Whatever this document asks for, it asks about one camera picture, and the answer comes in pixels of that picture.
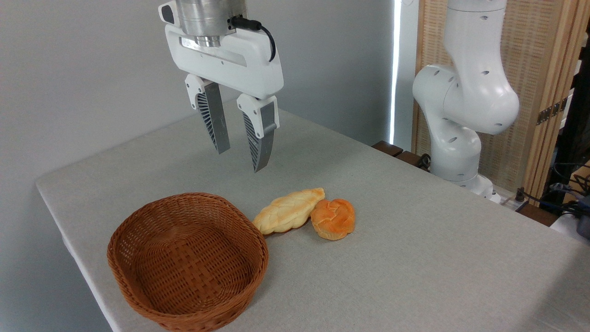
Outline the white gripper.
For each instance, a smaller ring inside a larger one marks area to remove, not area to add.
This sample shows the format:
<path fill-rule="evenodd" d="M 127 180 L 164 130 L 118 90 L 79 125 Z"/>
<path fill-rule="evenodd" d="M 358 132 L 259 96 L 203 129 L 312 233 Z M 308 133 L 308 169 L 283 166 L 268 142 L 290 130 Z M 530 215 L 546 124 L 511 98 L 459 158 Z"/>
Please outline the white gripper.
<path fill-rule="evenodd" d="M 280 127 L 277 99 L 273 95 L 284 86 L 279 55 L 270 60 L 268 36 L 238 29 L 223 36 L 219 47 L 201 47 L 174 25 L 165 25 L 165 35 L 175 65 L 188 73 L 185 86 L 190 105 L 202 116 L 218 154 L 230 149 L 219 84 L 242 92 L 237 104 L 242 111 L 254 172 L 259 172 L 268 164 L 274 131 Z"/>

